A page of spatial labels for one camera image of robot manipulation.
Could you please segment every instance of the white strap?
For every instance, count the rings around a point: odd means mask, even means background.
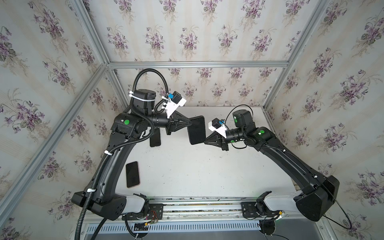
[[[104,153],[107,154],[107,155],[110,155],[110,156],[113,155],[112,153],[108,152],[108,150],[105,150]]]
[[[133,92],[132,91],[129,91],[129,96],[132,97],[132,98],[136,98],[140,101],[143,101],[143,102],[154,102],[155,99],[142,99],[142,98],[138,98],[136,96],[133,95]]]

